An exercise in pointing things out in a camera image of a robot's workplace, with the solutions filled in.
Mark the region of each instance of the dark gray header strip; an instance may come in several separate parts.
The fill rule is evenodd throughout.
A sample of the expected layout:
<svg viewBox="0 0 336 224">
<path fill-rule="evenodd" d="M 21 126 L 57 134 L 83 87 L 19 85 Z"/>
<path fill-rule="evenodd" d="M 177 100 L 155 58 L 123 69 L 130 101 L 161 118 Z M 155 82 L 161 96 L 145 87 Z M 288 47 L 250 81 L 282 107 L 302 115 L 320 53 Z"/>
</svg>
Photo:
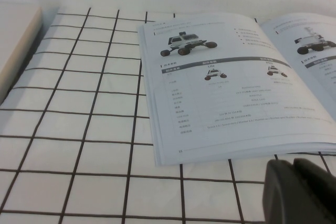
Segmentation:
<svg viewBox="0 0 336 224">
<path fill-rule="evenodd" d="M 198 66 L 204 66 L 204 65 L 210 65 L 210 64 L 217 64 L 217 63 L 224 63 L 224 62 L 233 62 L 233 61 L 247 61 L 247 60 L 262 60 L 262 61 L 271 61 L 271 62 L 276 62 L 280 63 L 282 65 L 285 65 L 290 68 L 290 66 L 281 61 L 281 60 L 276 60 L 272 58 L 263 58 L 263 57 L 232 57 L 232 58 L 223 58 L 223 59 L 216 59 L 216 60 L 205 60 L 205 61 L 198 61 L 198 62 L 193 62 L 193 63 L 188 63 L 185 65 L 173 67 L 173 68 L 166 68 L 162 69 L 162 73 L 169 73 L 169 72 L 174 72 L 186 68 L 193 68 L 193 67 L 198 67 Z"/>
<path fill-rule="evenodd" d="M 319 59 L 319 60 L 316 60 L 316 61 L 313 61 L 307 65 L 305 65 L 306 68 L 310 68 L 310 67 L 313 67 L 317 64 L 320 64 L 320 63 L 323 63 L 325 61 L 328 61 L 328 60 L 336 60 L 336 56 L 329 56 L 329 57 L 325 57 L 323 59 Z"/>
</svg>

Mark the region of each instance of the small robot image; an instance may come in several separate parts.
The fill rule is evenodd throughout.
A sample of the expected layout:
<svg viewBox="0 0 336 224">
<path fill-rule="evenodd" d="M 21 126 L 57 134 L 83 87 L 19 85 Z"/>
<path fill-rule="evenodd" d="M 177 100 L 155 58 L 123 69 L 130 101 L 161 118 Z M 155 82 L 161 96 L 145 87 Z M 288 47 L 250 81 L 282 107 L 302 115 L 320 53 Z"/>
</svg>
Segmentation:
<svg viewBox="0 0 336 224">
<path fill-rule="evenodd" d="M 183 31 L 179 36 L 169 38 L 168 46 L 171 48 L 171 50 L 161 51 L 161 56 L 168 56 L 172 51 L 177 49 L 177 53 L 179 55 L 188 55 L 190 54 L 191 50 L 197 46 L 215 48 L 217 47 L 217 43 L 200 40 L 196 34 L 186 34 L 186 32 Z"/>
<path fill-rule="evenodd" d="M 315 33 L 312 28 L 305 27 L 309 36 L 298 38 L 295 40 L 295 44 L 300 43 L 301 47 L 298 48 L 298 54 L 305 55 L 309 53 L 309 49 L 314 51 L 323 51 L 325 47 L 336 47 L 336 44 L 331 41 L 325 40 L 321 35 Z"/>
<path fill-rule="evenodd" d="M 281 74 L 283 77 L 287 77 L 287 75 L 286 75 L 284 72 L 279 71 L 279 69 L 277 69 L 276 67 L 274 67 L 274 66 L 270 66 L 270 67 L 268 67 L 268 72 L 267 72 L 267 74 L 268 74 L 269 76 L 272 76 L 274 73 L 279 73 L 279 74 Z"/>
<path fill-rule="evenodd" d="M 211 69 L 208 71 L 208 74 L 206 75 L 206 77 L 204 78 L 204 80 L 208 81 L 211 79 L 211 77 L 215 77 L 215 76 L 219 76 L 221 78 L 226 78 L 227 75 L 220 72 L 218 69 Z"/>
</svg>

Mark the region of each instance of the manual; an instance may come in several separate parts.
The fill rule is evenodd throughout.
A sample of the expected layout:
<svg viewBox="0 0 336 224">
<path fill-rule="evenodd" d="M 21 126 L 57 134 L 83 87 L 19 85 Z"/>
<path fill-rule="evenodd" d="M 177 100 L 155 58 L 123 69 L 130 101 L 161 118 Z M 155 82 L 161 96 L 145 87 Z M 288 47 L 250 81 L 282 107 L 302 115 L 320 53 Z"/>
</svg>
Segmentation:
<svg viewBox="0 0 336 224">
<path fill-rule="evenodd" d="M 157 165 L 336 150 L 336 18 L 139 27 Z"/>
</svg>

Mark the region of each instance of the grid pattern tablecloth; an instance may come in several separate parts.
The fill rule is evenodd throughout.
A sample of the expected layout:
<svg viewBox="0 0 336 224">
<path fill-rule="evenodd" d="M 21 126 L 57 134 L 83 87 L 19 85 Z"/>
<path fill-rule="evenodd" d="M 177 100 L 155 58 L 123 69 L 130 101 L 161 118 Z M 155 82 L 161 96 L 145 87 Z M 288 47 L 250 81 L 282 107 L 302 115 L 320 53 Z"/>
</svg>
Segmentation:
<svg viewBox="0 0 336 224">
<path fill-rule="evenodd" d="M 136 28 L 171 17 L 59 12 L 0 107 L 0 224 L 263 223 L 270 159 L 336 175 L 321 153 L 155 167 Z"/>
</svg>

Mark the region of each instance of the vehicle wheel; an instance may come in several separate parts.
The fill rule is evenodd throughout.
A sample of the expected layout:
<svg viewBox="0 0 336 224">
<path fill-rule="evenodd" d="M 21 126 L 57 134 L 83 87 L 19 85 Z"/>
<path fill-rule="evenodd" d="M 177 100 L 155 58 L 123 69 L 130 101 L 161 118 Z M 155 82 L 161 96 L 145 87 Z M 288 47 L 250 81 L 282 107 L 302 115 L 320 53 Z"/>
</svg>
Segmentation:
<svg viewBox="0 0 336 224">
<path fill-rule="evenodd" d="M 207 48 L 215 48 L 215 47 L 217 47 L 217 43 L 216 42 L 207 42 L 207 43 L 205 43 L 205 46 Z"/>
<path fill-rule="evenodd" d="M 181 48 L 177 51 L 179 55 L 188 55 L 190 54 L 190 49 L 188 48 Z"/>
<path fill-rule="evenodd" d="M 328 46 L 329 47 L 336 47 L 336 43 L 328 41 Z"/>
<path fill-rule="evenodd" d="M 307 47 L 300 47 L 297 52 L 298 54 L 306 55 L 309 52 L 309 50 Z"/>
<path fill-rule="evenodd" d="M 324 50 L 324 47 L 323 46 L 314 46 L 314 45 L 312 45 L 311 49 L 313 49 L 314 51 L 320 52 L 320 51 Z"/>
<path fill-rule="evenodd" d="M 163 50 L 161 51 L 161 56 L 165 57 L 165 56 L 168 56 L 170 55 L 170 51 L 169 50 Z"/>
</svg>

